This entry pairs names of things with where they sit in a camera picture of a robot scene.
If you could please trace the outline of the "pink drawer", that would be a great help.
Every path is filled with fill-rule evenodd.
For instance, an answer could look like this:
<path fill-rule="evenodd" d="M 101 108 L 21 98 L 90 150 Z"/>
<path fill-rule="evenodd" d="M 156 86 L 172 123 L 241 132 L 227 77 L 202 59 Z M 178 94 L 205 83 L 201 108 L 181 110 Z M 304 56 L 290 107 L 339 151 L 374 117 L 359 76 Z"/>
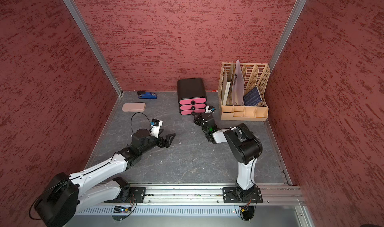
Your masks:
<path fill-rule="evenodd" d="M 191 98 L 191 99 L 181 99 L 179 101 L 180 105 L 196 105 L 201 103 L 206 103 L 207 99 L 204 97 L 201 98 Z"/>
<path fill-rule="evenodd" d="M 195 110 L 188 109 L 188 110 L 181 110 L 180 114 L 181 115 L 194 115 L 194 114 L 201 114 L 201 113 L 205 113 L 205 112 L 206 112 L 205 109 L 195 109 Z"/>
<path fill-rule="evenodd" d="M 188 105 L 181 105 L 180 110 L 196 110 L 196 109 L 205 109 L 206 104 L 205 103 L 198 103 L 195 105 L 188 104 Z"/>

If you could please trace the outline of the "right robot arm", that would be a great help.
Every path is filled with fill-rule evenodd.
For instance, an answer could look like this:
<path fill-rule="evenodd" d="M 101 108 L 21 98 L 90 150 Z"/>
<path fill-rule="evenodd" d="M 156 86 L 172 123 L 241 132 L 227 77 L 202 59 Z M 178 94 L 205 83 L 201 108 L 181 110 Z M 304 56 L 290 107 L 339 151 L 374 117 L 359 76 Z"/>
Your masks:
<path fill-rule="evenodd" d="M 206 139 L 214 144 L 226 143 L 238 161 L 236 198 L 244 202 L 256 193 L 255 164 L 263 152 L 261 141 L 241 123 L 228 129 L 219 129 L 212 113 L 194 113 L 194 123 L 202 128 Z"/>

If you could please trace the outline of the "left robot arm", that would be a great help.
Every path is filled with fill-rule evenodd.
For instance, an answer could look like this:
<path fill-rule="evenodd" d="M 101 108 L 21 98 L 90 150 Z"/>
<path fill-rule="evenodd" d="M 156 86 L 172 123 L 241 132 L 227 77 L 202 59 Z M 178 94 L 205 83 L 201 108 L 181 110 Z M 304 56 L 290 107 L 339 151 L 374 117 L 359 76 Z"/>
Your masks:
<path fill-rule="evenodd" d="M 130 144 L 104 162 L 70 175 L 55 175 L 31 209 L 47 227 L 62 227 L 89 207 L 105 201 L 127 201 L 133 197 L 130 184 L 117 174 L 133 167 L 154 147 L 170 147 L 175 137 L 174 133 L 153 136 L 149 130 L 139 129 Z"/>

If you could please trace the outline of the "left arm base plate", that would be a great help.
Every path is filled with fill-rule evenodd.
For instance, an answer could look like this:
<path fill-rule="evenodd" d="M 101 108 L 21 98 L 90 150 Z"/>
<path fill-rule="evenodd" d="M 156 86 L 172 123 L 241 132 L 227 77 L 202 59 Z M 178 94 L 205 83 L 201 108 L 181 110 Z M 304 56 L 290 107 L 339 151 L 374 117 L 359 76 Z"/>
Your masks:
<path fill-rule="evenodd" d="M 130 187 L 124 188 L 118 197 L 113 200 L 114 203 L 143 203 L 147 188 Z"/>

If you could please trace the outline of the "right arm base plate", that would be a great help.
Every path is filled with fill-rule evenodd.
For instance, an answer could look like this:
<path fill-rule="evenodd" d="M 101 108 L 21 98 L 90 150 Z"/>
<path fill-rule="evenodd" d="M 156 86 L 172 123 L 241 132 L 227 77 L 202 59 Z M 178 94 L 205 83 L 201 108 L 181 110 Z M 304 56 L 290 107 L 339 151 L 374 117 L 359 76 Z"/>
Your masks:
<path fill-rule="evenodd" d="M 263 197 L 260 188 L 253 187 L 246 191 L 241 188 L 223 188 L 224 203 L 242 203 L 247 204 L 261 204 L 263 203 Z"/>

